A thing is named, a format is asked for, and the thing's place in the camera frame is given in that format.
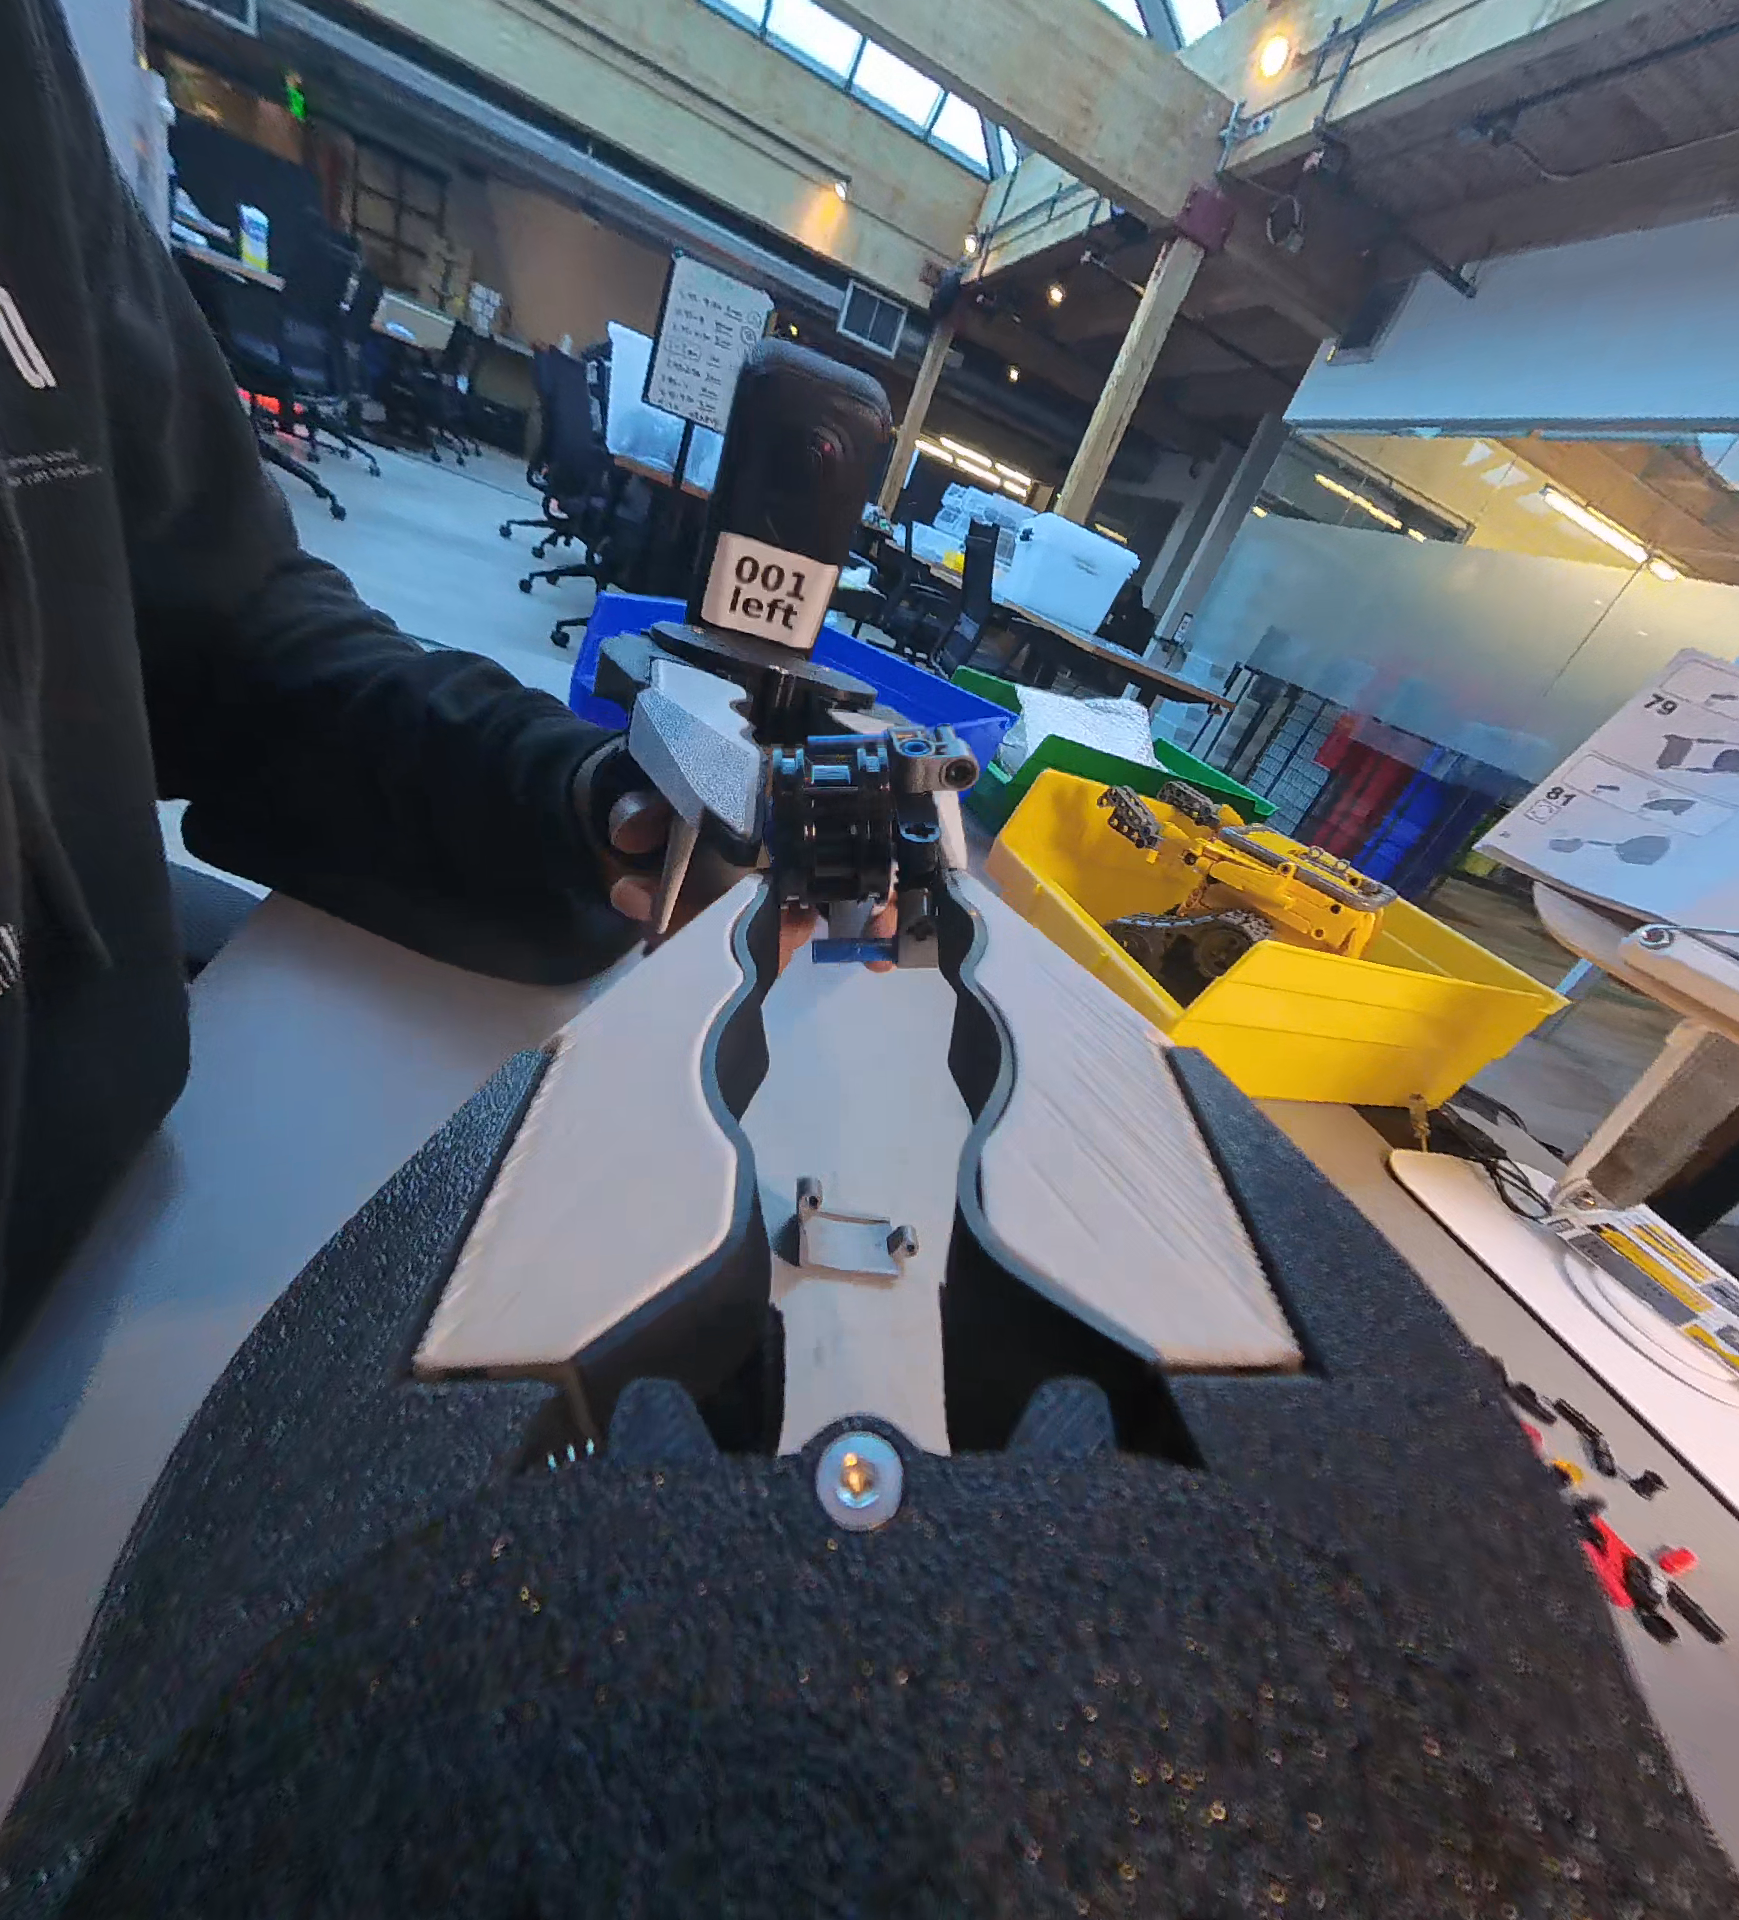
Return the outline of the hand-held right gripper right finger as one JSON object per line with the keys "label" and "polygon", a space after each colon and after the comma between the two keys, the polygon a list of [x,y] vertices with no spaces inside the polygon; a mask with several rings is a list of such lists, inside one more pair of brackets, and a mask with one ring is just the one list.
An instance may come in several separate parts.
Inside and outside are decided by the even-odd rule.
{"label": "hand-held right gripper right finger", "polygon": [[1125,1450],[1192,1455],[1174,1389],[1304,1369],[1174,1051],[983,884],[939,888],[947,1069],[969,1131],[939,1286],[951,1453],[1080,1380]]}

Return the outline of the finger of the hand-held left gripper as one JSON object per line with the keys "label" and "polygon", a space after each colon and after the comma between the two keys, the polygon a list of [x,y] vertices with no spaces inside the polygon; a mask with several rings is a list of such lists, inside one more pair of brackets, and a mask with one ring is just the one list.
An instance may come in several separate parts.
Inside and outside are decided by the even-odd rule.
{"label": "finger of the hand-held left gripper", "polygon": [[644,940],[717,899],[763,857],[766,773],[744,690],[683,660],[654,660],[626,746],[667,807]]}

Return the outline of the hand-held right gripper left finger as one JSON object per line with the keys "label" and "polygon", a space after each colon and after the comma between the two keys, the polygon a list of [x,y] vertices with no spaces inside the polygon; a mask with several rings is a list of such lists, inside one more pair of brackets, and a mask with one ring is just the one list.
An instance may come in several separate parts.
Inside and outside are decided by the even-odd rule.
{"label": "hand-held right gripper left finger", "polygon": [[545,1382],[577,1446],[636,1380],[694,1405],[751,1380],[774,1249],[744,1121],[778,971],[780,910],[747,878],[569,1019],[416,1343],[418,1380]]}

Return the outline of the black toy wheel assembly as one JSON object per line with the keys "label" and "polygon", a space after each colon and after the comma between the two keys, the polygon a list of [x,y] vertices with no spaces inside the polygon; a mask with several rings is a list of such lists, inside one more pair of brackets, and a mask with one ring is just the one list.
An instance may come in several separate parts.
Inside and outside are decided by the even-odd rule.
{"label": "black toy wheel assembly", "polygon": [[767,757],[766,869],[792,918],[822,921],[817,964],[935,958],[938,908],[967,869],[963,795],[981,759],[946,725],[812,735]]}

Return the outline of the grey toy bracket piece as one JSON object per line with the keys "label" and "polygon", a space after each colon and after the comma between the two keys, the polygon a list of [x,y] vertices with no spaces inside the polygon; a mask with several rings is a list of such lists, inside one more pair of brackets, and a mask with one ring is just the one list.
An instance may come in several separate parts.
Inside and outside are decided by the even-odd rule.
{"label": "grey toy bracket piece", "polygon": [[836,1210],[822,1178],[802,1175],[794,1210],[776,1230],[771,1249],[802,1277],[890,1286],[906,1277],[922,1241],[910,1223]]}

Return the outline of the grey desk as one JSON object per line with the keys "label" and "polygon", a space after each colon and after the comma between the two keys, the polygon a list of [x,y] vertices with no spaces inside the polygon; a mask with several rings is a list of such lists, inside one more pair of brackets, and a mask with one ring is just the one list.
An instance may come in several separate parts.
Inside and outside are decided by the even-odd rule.
{"label": "grey desk", "polygon": [[[277,1295],[424,1141],[586,988],[432,964],[290,899],[255,910],[190,992],[183,1098],[0,1370],[0,1822],[45,1738],[136,1515]],[[1266,1117],[1419,1269],[1466,1336],[1594,1419],[1651,1500],[1609,1484],[1639,1549],[1684,1545],[1725,1630],[1623,1637],[1651,1711],[1739,1868],[1739,1516],[1677,1445],[1443,1233],[1358,1115]]]}

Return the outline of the person's left hand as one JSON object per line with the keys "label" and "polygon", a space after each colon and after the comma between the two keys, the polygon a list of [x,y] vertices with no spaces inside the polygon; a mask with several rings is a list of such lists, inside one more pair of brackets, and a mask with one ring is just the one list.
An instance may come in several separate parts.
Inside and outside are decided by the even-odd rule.
{"label": "person's left hand", "polygon": [[583,759],[570,789],[595,882],[623,918],[653,927],[672,809],[621,737]]}

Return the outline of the whiteboard on stand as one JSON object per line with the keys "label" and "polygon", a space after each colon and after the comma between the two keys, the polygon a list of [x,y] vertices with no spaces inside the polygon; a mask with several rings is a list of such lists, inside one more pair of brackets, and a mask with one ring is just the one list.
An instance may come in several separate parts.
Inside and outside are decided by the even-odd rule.
{"label": "whiteboard on stand", "polygon": [[776,299],[688,252],[671,252],[641,402],[681,425],[679,475],[712,493],[742,367],[770,335]]}

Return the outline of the black office chair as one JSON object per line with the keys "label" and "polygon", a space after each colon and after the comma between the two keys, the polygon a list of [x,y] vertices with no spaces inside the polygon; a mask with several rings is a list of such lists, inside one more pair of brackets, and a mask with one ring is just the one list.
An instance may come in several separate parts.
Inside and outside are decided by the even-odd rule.
{"label": "black office chair", "polygon": [[595,590],[615,585],[623,563],[623,508],[629,472],[607,453],[592,409],[586,360],[565,349],[534,349],[530,377],[538,407],[536,450],[527,481],[540,495],[540,512],[506,519],[499,536],[519,526],[536,526],[543,538],[534,557],[558,542],[581,548],[581,558],[536,566],[519,580],[521,594],[536,583],[557,585],[586,580]]}
{"label": "black office chair", "polygon": [[232,368],[260,459],[274,470],[305,485],[321,498],[330,519],[345,521],[347,508],[330,486],[310,472],[303,459],[284,449],[300,412],[296,381],[282,345],[281,294],[252,279],[231,277],[220,294],[218,339]]}

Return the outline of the blue plastic bin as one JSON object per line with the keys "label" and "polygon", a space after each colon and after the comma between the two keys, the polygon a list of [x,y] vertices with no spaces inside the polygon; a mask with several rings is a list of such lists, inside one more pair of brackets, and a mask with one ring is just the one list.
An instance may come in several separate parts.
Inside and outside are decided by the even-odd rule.
{"label": "blue plastic bin", "polygon": [[[623,633],[647,631],[659,621],[681,619],[684,612],[683,600],[602,590],[573,657],[567,700],[570,711],[595,725],[623,729],[626,709],[595,690],[601,644]],[[1003,735],[1017,724],[1013,709],[852,637],[834,621],[825,624],[814,660],[869,684],[882,708],[911,724],[950,725],[978,756],[979,772],[990,765]]]}

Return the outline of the yellow plastic bin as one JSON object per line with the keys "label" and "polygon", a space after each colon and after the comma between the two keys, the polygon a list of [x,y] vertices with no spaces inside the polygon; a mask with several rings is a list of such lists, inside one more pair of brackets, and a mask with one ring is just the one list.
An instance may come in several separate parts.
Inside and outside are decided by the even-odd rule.
{"label": "yellow plastic bin", "polygon": [[1000,828],[990,886],[1174,1046],[1208,1054],[1258,1100],[1438,1107],[1563,1011],[1564,997],[1422,908],[1385,906],[1356,958],[1268,942],[1189,1002],[1108,931],[1186,898],[1180,857],[1140,852],[1099,806],[1103,785],[1041,772]]}

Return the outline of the white storage box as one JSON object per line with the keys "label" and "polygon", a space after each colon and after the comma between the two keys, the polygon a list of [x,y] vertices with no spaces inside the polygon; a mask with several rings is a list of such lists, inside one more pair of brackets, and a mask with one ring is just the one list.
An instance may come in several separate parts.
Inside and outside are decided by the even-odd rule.
{"label": "white storage box", "polygon": [[1041,512],[1015,530],[1008,563],[996,572],[996,604],[1062,631],[1091,637],[1140,554],[1127,542],[1062,514]]}

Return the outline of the yellow toy tracked vehicle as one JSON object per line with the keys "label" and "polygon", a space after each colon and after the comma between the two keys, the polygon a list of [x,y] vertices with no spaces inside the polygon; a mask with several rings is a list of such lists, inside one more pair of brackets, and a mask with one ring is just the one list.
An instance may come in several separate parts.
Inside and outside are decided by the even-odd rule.
{"label": "yellow toy tracked vehicle", "polygon": [[1168,910],[1124,913],[1105,931],[1182,1003],[1264,944],[1360,958],[1399,899],[1331,852],[1284,847],[1182,780],[1164,782],[1153,797],[1110,785],[1097,807],[1171,884]]}

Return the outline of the background work table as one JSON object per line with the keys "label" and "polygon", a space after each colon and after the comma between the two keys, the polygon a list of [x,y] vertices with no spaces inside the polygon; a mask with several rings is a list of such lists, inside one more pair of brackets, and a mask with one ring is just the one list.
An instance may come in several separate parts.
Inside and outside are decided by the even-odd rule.
{"label": "background work table", "polygon": [[[953,572],[947,563],[930,558],[919,561],[907,546],[902,546],[886,526],[869,523],[860,528],[860,535],[862,541],[867,541],[863,553],[869,553],[871,548],[875,548],[882,557],[900,553],[906,567],[919,567],[941,585],[963,591],[965,581],[962,573]],[[1147,705],[1155,701],[1171,701],[1180,705],[1208,708],[1217,713],[1230,713],[1236,709],[1236,701],[1206,687],[1194,685],[1182,676],[1171,674],[1149,660],[1141,660],[1091,635],[1072,631],[1037,612],[1027,612],[1006,602],[997,583],[990,588],[990,595],[992,607],[996,610],[994,614],[985,616],[990,624],[1013,621],[1017,625],[1027,625],[1063,649],[1068,660],[1091,660],[1101,667],[1101,672],[1119,674],[1122,684],[1133,685],[1137,690],[1137,698]]]}

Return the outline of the green plastic bin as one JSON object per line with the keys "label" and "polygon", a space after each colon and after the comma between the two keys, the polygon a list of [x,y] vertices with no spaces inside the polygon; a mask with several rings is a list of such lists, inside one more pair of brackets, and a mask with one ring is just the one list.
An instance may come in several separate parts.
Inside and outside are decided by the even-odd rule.
{"label": "green plastic bin", "polygon": [[[1019,716],[1022,684],[967,665],[959,667],[951,682]],[[1161,788],[1176,782],[1231,807],[1239,819],[1250,825],[1266,824],[1273,814],[1273,804],[1264,795],[1161,737],[1153,737],[1160,767],[1140,765],[1124,757],[1056,740],[1045,742],[1022,759],[1019,722],[1022,717],[1017,717],[1017,724],[1003,735],[996,757],[965,794],[969,812],[992,833],[997,833],[1008,824],[1035,782],[1048,772],[1058,772],[1096,788],[1127,788],[1141,800],[1160,797]]]}

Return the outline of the white foam sheet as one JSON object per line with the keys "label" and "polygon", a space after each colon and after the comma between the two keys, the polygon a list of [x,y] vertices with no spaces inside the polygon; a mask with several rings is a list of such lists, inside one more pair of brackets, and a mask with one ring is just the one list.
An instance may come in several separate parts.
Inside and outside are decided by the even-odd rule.
{"label": "white foam sheet", "polygon": [[1065,742],[1097,754],[1160,767],[1147,708],[1127,700],[1080,700],[1037,687],[1019,687],[1022,759],[1045,742]]}

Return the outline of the grey chair seat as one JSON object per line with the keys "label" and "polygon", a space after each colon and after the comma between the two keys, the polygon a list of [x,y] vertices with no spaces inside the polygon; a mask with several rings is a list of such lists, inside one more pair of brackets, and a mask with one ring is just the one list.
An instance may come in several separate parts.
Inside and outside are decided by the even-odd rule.
{"label": "grey chair seat", "polygon": [[185,979],[194,984],[268,898],[268,889],[205,872],[185,859],[168,859],[166,873]]}

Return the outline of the red and blue crates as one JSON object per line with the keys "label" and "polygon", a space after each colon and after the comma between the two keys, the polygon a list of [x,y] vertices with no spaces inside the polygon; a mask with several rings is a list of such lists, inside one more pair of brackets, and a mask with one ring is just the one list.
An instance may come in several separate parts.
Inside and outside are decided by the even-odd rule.
{"label": "red and blue crates", "polygon": [[1317,754],[1327,780],[1293,835],[1403,899],[1427,902],[1484,825],[1511,778],[1369,716],[1345,716]]}

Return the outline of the yellow printed leaflet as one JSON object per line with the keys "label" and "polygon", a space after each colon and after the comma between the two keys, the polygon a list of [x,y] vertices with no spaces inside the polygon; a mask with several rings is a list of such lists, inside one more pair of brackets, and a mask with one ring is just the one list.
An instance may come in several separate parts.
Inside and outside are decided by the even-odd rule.
{"label": "yellow printed leaflet", "polygon": [[1646,1206],[1550,1204],[1536,1215],[1564,1249],[1564,1277],[1581,1267],[1721,1369],[1739,1389],[1739,1278]]}

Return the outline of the pile of small toy parts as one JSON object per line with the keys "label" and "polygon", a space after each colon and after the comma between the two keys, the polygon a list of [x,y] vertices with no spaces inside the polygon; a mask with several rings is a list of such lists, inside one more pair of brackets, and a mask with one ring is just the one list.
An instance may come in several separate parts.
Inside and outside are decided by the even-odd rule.
{"label": "pile of small toy parts", "polygon": [[1626,1470],[1609,1435],[1584,1411],[1546,1396],[1499,1358],[1490,1366],[1536,1463],[1564,1499],[1581,1554],[1610,1607],[1656,1646],[1672,1646],[1682,1636],[1726,1646],[1722,1624],[1689,1591],[1686,1576],[1697,1572],[1699,1556],[1674,1543],[1639,1549],[1613,1519],[1610,1489],[1623,1486],[1648,1503],[1666,1489],[1664,1476],[1656,1468]]}

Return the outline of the white book stand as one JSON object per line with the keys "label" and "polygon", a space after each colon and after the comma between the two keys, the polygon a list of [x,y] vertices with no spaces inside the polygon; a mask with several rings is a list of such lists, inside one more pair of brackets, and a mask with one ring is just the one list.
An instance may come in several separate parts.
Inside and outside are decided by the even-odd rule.
{"label": "white book stand", "polygon": [[1534,898],[1566,948],[1668,1006],[1681,1024],[1563,1173],[1484,1159],[1480,1149],[1394,1151],[1389,1173],[1739,1520],[1739,1389],[1661,1326],[1643,1326],[1645,1312],[1594,1272],[1577,1267],[1564,1277],[1564,1249],[1536,1224],[1550,1204],[1646,1206],[1726,1121],[1739,1121],[1739,937],[1624,927],[1546,886]]}

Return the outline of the person's black printed hoodie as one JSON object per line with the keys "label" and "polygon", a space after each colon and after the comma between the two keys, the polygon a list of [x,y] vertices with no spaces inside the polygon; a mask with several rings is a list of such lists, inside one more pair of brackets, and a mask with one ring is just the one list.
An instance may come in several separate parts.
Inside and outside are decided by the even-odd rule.
{"label": "person's black printed hoodie", "polygon": [[145,644],[292,548],[52,3],[0,3],[0,1356],[186,1079]]}

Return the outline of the open instruction booklet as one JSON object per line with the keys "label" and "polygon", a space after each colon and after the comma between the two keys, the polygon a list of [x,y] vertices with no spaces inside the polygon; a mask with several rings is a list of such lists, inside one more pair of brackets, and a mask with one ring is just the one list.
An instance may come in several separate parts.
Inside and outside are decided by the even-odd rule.
{"label": "open instruction booklet", "polygon": [[1479,852],[1616,913],[1739,937],[1739,664],[1678,651]]}

